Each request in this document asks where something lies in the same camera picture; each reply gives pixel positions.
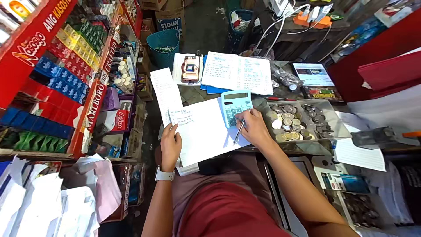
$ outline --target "red shirt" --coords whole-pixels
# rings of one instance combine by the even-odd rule
[[[228,182],[203,187],[190,201],[180,236],[290,236],[247,190]]]

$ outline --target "power strip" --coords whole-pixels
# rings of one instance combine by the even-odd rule
[[[294,12],[289,0],[270,0],[270,3],[272,4],[272,10],[278,17],[281,17],[282,15],[289,16]]]

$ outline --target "wristwatch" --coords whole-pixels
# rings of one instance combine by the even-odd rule
[[[158,165],[157,172],[155,174],[155,181],[158,181],[158,180],[173,181],[175,173],[176,173],[175,170],[172,173],[162,172],[161,166]]]

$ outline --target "person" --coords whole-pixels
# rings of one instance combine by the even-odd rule
[[[260,112],[251,109],[236,116],[239,119],[237,128],[240,127],[239,121],[245,120],[246,126],[241,135],[261,151],[273,168],[282,193],[307,230],[308,236],[359,236],[272,140]],[[176,133],[177,127],[177,124],[169,124],[162,134],[163,172],[174,170],[181,152],[182,139]],[[243,169],[240,170],[246,170],[247,166],[242,166]],[[232,179],[232,172],[235,170],[229,172],[210,176],[190,174],[184,176],[189,180],[182,182],[176,182],[184,178],[177,175],[173,180],[174,184],[172,181],[158,180],[142,237],[290,236],[290,233],[279,227],[279,220],[272,215],[273,209],[262,202],[265,194],[267,199],[271,199],[269,190],[256,194],[258,192],[253,191],[253,188],[243,188],[244,183],[238,182],[237,185],[235,182],[226,182],[223,175],[230,175],[225,177]],[[201,179],[200,185],[197,185],[197,179]],[[256,183],[265,183],[261,175],[257,180],[260,182]]]

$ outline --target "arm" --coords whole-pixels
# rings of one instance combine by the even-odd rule
[[[172,172],[181,152],[181,136],[175,134],[178,124],[169,124],[162,133],[162,172]],[[142,237],[170,237],[173,233],[173,197],[171,181],[158,180],[152,196]]]
[[[247,125],[241,134],[266,157],[282,193],[309,236],[358,236],[270,137],[260,112],[251,109],[238,117],[244,118]]]

